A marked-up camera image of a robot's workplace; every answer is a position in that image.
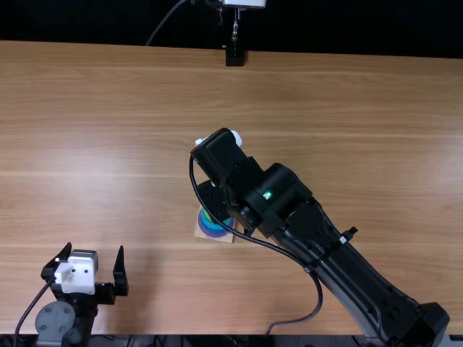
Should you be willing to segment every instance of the black background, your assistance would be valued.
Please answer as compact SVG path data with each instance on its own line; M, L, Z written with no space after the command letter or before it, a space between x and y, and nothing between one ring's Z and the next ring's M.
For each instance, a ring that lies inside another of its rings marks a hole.
M3 0L0 39L143 45L176 2ZM462 58L463 0L267 0L242 29L249 50ZM189 0L153 46L220 48L223 38L217 10Z

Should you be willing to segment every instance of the wood grain surface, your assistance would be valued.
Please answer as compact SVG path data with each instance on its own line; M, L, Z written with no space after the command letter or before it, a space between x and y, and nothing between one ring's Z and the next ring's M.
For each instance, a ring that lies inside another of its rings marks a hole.
M0 42L0 333L68 241L98 251L100 281L126 250L130 294L100 306L94 333L264 333L307 314L316 292L297 265L193 236L189 151L229 127L462 334L462 96L458 60L251 52L226 68L220 51ZM274 332L361 333L324 294L313 321Z

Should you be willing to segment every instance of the green led light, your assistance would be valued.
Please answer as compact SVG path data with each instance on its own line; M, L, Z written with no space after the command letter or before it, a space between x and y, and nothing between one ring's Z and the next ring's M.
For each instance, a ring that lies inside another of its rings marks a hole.
M263 193L263 197L265 200L268 200L272 197L272 192L265 192Z

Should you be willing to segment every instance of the colorful disc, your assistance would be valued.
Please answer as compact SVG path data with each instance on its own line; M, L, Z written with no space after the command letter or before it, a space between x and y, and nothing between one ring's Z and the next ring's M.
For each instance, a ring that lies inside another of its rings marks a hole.
M224 223L228 226L231 226L232 228L234 227L233 218L225 220ZM200 229L203 231L203 233L210 237L222 237L228 233L227 230L215 224L212 221L209 214L206 211L204 211L203 208L201 209L200 214L197 217L197 224L200 226Z

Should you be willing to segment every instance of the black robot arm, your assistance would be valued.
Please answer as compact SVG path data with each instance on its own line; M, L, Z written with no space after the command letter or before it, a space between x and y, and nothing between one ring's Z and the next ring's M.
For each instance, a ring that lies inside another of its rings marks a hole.
M69 242L42 269L46 282L21 317L14 334L14 347L20 327L28 313L48 287L56 301L45 305L35 318L37 347L86 347L92 332L98 305L113 305L116 296L127 296L129 283L124 265L124 247L120 246L114 264L114 283L96 283L98 254L92 250L72 250Z
M357 231L340 233L312 192L287 167L263 170L221 129L191 156L210 181L200 197L219 219L236 218L251 234L296 255L351 312L374 346L434 347L449 323L437 303L419 304L383 278L349 243Z

